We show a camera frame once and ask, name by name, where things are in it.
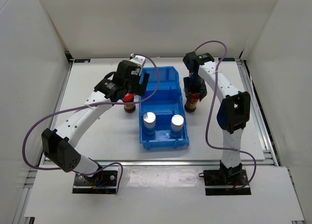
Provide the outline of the silver lid peppercorn jar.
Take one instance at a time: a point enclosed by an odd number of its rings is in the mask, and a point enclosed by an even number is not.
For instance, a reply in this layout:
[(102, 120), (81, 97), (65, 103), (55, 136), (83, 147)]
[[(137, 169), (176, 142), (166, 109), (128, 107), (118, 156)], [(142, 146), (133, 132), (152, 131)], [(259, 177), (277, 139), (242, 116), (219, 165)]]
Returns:
[(146, 112), (143, 115), (144, 131), (147, 135), (155, 134), (156, 115), (153, 112)]
[(175, 114), (171, 118), (170, 134), (174, 138), (179, 138), (184, 126), (184, 118), (180, 114)]

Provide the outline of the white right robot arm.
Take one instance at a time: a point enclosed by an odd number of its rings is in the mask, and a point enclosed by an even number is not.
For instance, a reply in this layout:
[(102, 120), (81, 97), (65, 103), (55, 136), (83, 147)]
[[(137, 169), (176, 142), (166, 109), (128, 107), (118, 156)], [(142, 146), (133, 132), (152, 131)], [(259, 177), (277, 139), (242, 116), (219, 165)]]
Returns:
[(197, 103), (207, 95), (207, 86), (220, 101), (216, 116), (223, 133), (219, 180), (230, 185), (242, 170), (239, 151), (243, 130), (250, 119), (250, 94), (234, 87), (217, 71), (216, 62), (209, 53), (197, 55), (195, 52), (189, 52), (183, 57), (183, 63), (189, 71), (189, 75), (183, 79), (185, 110), (190, 113), (196, 110)]

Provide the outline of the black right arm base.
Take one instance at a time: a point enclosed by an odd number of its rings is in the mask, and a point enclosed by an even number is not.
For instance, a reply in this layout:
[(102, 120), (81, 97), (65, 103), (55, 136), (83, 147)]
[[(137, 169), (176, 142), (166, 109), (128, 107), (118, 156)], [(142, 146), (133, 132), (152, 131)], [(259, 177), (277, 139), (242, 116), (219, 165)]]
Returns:
[(251, 195), (245, 169), (228, 177), (224, 169), (203, 170), (198, 176), (204, 180), (206, 196)]

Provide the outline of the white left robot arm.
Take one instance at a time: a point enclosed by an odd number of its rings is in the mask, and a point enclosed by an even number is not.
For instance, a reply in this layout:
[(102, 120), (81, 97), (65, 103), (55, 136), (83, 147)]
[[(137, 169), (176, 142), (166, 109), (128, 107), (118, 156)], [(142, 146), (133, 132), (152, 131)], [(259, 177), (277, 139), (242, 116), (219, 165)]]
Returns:
[(97, 185), (102, 180), (99, 165), (79, 154), (75, 147), (90, 126), (128, 93), (143, 96), (149, 74), (142, 74), (145, 57), (132, 56), (122, 60), (113, 78), (105, 76), (83, 105), (54, 130), (45, 129), (41, 135), (44, 155), (64, 172), (85, 175), (86, 181)]

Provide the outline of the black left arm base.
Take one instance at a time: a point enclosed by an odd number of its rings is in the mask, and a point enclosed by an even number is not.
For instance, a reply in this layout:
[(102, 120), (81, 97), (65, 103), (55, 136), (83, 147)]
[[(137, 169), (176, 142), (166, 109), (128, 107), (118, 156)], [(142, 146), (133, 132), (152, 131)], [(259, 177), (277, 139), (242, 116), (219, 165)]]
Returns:
[(74, 177), (73, 194), (117, 194), (118, 166), (110, 166), (92, 177), (76, 174)]

